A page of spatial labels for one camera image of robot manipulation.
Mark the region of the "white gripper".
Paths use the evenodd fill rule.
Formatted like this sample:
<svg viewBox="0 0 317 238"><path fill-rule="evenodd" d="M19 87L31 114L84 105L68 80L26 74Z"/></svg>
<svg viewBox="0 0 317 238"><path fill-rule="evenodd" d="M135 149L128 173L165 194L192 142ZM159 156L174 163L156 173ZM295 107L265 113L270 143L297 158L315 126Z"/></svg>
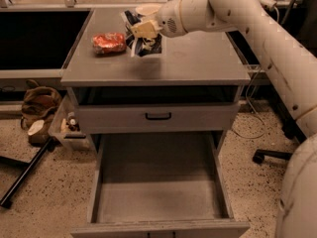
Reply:
<svg viewBox="0 0 317 238"><path fill-rule="evenodd" d="M159 31L166 37L175 38L184 35L180 19L180 1L170 0L163 4L157 12L156 20L147 20L131 27L136 38L154 39Z"/></svg>

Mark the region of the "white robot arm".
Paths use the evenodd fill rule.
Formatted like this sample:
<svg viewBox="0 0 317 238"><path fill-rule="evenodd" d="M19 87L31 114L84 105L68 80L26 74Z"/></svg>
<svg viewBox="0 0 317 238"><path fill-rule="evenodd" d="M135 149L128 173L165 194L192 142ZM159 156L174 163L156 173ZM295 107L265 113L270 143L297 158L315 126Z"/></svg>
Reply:
<svg viewBox="0 0 317 238"><path fill-rule="evenodd" d="M306 137L284 174L274 238L317 238L317 59L268 15L261 0L171 0L142 15L132 26L137 38L243 34Z"/></svg>

